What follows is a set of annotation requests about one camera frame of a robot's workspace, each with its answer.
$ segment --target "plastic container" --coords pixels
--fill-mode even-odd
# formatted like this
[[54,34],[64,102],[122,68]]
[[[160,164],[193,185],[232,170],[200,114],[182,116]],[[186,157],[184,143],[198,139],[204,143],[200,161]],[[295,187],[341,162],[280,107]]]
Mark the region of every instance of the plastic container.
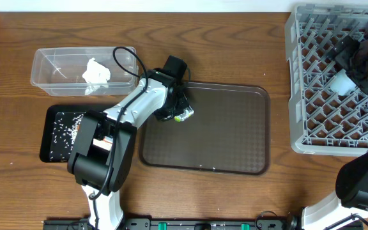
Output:
[[368,95],[330,89],[340,70],[327,52],[345,36],[363,40],[366,6],[301,4],[285,25],[291,73],[289,127],[297,153],[357,157],[368,148]]
[[[137,85],[137,77],[123,71],[113,60],[114,47],[77,47],[38,49],[35,52],[31,84],[52,96],[83,96],[88,86],[101,85],[89,95],[126,95]],[[88,84],[82,74],[91,58],[111,73],[107,86]],[[137,73],[136,59],[129,52],[119,49],[116,58],[127,70]]]

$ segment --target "plastic tray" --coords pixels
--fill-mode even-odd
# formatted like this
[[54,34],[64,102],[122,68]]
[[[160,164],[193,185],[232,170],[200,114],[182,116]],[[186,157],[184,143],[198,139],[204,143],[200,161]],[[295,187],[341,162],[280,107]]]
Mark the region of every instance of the plastic tray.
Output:
[[46,112],[39,157],[43,162],[67,162],[72,152],[72,130],[88,110],[104,111],[114,104],[53,105]]
[[340,70],[327,52],[345,36],[363,40],[366,6],[298,5],[285,25],[291,73],[289,127],[297,153],[357,157],[368,147],[368,95],[330,90]]
[[[113,59],[114,47],[38,49],[35,52],[31,84],[52,96],[84,96],[89,86],[100,86],[89,95],[126,95],[135,89],[137,78],[122,70]],[[119,49],[116,57],[127,70],[137,73],[136,59]],[[82,75],[91,58],[111,73],[107,84],[88,84]]]
[[263,174],[270,161],[270,98],[255,86],[191,82],[194,115],[182,123],[151,116],[139,156],[143,163],[215,173]]

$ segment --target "clear plastic container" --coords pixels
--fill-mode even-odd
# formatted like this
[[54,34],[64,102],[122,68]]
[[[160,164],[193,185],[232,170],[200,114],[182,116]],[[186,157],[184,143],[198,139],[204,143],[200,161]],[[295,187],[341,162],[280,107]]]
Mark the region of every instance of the clear plastic container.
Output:
[[[123,71],[113,60],[114,47],[77,47],[38,49],[33,60],[31,84],[52,96],[84,96],[89,86],[100,87],[89,95],[126,95],[132,92],[138,79]],[[91,58],[111,73],[107,87],[88,84],[82,77]],[[137,73],[136,59],[119,49],[116,58],[127,70]]]

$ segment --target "brown tray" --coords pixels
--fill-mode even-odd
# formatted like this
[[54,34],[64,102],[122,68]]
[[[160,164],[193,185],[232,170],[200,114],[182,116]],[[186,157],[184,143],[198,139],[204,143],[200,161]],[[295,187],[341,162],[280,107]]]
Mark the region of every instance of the brown tray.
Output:
[[191,82],[185,94],[195,111],[186,121],[148,118],[144,164],[248,175],[268,169],[270,98],[263,88]]

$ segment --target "small green object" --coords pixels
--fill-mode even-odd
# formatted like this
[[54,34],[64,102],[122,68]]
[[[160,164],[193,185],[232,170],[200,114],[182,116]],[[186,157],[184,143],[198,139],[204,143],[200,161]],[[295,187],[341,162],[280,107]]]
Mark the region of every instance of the small green object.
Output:
[[167,223],[158,223],[158,230],[167,230]]
[[241,224],[241,230],[249,230],[249,224]]

